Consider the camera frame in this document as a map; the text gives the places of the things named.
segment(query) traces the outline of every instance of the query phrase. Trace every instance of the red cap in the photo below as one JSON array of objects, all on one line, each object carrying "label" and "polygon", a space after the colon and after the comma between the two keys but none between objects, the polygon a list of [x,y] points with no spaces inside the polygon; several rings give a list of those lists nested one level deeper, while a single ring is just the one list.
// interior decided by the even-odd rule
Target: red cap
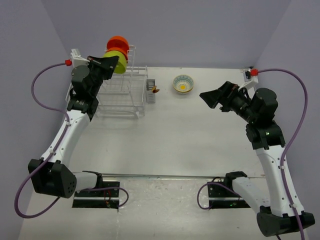
[{"label": "red cap", "polygon": [[72,61],[70,59],[65,60],[64,62],[65,62],[65,65],[67,65],[67,66],[71,66],[72,65]]},{"label": "red cap", "polygon": [[250,75],[251,75],[251,77],[258,76],[258,69],[256,69],[256,68],[251,69]]}]

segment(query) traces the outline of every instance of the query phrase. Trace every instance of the dish rack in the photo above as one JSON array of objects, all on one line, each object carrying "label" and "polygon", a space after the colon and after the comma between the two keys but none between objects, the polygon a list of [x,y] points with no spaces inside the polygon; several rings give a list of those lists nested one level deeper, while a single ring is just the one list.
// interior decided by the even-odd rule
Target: dish rack
[{"label": "dish rack", "polygon": [[124,74],[113,74],[103,81],[97,99],[95,117],[136,118],[145,115],[146,82],[148,69],[134,66],[136,47],[130,45],[128,63]]}]

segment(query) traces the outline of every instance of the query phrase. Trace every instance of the wall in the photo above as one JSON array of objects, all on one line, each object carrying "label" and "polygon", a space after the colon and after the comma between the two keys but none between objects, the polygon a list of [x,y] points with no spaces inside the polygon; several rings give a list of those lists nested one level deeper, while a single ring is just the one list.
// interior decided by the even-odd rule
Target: wall
[{"label": "wall", "polygon": [[[41,69],[68,55],[39,0],[1,0],[0,33],[0,239],[17,240],[23,220],[14,211],[16,191],[30,159],[48,147],[62,120],[33,101],[31,82]],[[36,95],[48,105],[63,107],[69,74],[63,66],[44,74]],[[20,198],[23,212],[31,193],[29,183]]]},{"label": "wall", "polygon": [[[305,210],[319,220],[319,145],[320,145],[320,1],[292,0],[255,67],[284,68],[295,72],[304,81],[309,104],[304,125],[289,150],[288,165],[299,198]],[[286,142],[297,127],[302,114],[304,95],[299,83],[284,73],[263,73],[260,87],[271,88],[278,95],[276,119]],[[310,239],[320,237],[319,227],[308,230]]]},{"label": "wall", "polygon": [[290,0],[42,0],[67,51],[101,56],[113,35],[149,67],[243,68],[266,47]]}]

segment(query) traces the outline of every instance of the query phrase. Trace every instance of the white table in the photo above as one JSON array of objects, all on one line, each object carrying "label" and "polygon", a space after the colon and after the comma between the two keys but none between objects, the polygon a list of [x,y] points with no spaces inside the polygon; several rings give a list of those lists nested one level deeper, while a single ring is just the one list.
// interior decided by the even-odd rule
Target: white table
[{"label": "white table", "polygon": [[[179,95],[174,77],[191,76],[194,89]],[[146,104],[140,119],[94,118],[81,136],[71,159],[72,171],[109,174],[224,176],[244,171],[250,177],[263,170],[246,137],[246,122],[234,112],[210,109],[199,94],[225,81],[241,85],[238,69],[148,69],[160,91]]]}]

